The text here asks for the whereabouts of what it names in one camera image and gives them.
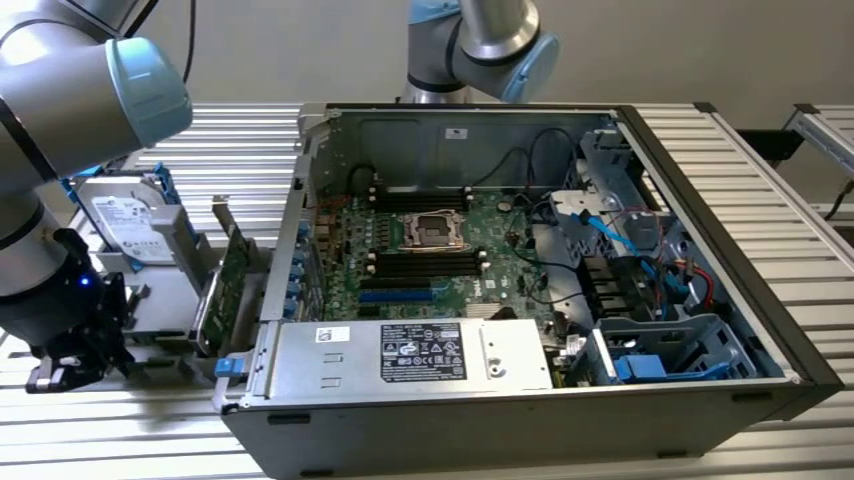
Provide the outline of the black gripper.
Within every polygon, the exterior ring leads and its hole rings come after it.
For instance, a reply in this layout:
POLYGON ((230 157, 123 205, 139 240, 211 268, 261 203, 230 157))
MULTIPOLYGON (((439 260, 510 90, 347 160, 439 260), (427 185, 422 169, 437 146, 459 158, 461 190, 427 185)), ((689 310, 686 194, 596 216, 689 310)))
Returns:
POLYGON ((114 371, 131 373, 122 275, 101 277, 87 261, 70 257, 28 307, 35 326, 27 343, 40 359, 26 384, 30 394, 67 392, 114 371))

